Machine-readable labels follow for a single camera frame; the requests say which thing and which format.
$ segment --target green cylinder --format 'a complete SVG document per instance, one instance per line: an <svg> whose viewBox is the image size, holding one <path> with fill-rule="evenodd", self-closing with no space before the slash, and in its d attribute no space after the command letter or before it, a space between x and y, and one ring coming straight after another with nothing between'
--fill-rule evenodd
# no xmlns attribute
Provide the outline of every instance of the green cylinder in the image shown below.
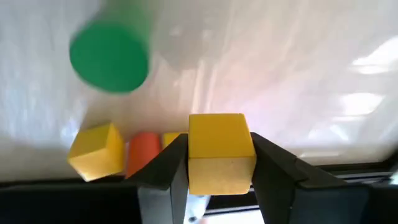
<svg viewBox="0 0 398 224"><path fill-rule="evenodd" d="M113 93L140 87L149 72L154 15L145 1L113 0L70 44L70 61L80 78Z"/></svg>

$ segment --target table surface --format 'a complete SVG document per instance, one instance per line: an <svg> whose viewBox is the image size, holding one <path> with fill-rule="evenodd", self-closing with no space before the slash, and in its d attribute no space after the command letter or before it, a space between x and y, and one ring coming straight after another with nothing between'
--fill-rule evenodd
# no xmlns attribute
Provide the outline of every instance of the table surface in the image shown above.
<svg viewBox="0 0 398 224"><path fill-rule="evenodd" d="M186 131L191 113L244 113L312 164L383 160L398 139L398 1L159 0L146 82L84 84L70 38L104 1L0 1L0 180L76 177L80 128Z"/></svg>

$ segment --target yellow block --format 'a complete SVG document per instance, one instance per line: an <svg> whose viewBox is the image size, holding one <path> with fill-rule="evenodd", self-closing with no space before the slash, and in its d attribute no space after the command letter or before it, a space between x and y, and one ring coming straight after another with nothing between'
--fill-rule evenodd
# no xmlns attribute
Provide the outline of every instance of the yellow block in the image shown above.
<svg viewBox="0 0 398 224"><path fill-rule="evenodd" d="M190 194L246 194L256 152L243 114L191 114L188 132Z"/></svg>
<svg viewBox="0 0 398 224"><path fill-rule="evenodd" d="M85 181L117 174L124 169L124 141L113 124L80 131L68 162Z"/></svg>
<svg viewBox="0 0 398 224"><path fill-rule="evenodd" d="M180 134L186 134L187 132L179 133L165 133L162 137L162 149L165 149L171 142L174 141Z"/></svg>

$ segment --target white backdrop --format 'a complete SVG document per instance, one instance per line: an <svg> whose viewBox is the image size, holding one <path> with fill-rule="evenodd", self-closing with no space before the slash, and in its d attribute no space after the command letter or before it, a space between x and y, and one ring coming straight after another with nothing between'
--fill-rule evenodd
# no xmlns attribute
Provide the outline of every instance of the white backdrop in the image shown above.
<svg viewBox="0 0 398 224"><path fill-rule="evenodd" d="M312 164L384 159L398 140L398 1L164 0L152 68L129 95L75 75L70 37L97 0L0 0L0 180L75 177L82 127L184 131L244 113Z"/></svg>

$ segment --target toy block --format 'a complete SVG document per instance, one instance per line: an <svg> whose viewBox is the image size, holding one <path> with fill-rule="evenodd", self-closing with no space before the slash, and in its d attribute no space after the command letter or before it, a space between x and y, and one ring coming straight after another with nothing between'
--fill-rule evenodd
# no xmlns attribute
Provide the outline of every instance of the toy block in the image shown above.
<svg viewBox="0 0 398 224"><path fill-rule="evenodd" d="M124 141L113 124L80 131L68 155L69 164L85 181L124 169Z"/></svg>
<svg viewBox="0 0 398 224"><path fill-rule="evenodd" d="M191 114L188 132L190 194L246 194L256 152L243 114Z"/></svg>
<svg viewBox="0 0 398 224"><path fill-rule="evenodd" d="M141 132L135 135L130 141L126 179L153 160L161 152L161 149L158 134Z"/></svg>
<svg viewBox="0 0 398 224"><path fill-rule="evenodd" d="M187 134L187 132L165 133L162 136L162 150L165 149L172 141L174 141L180 134Z"/></svg>

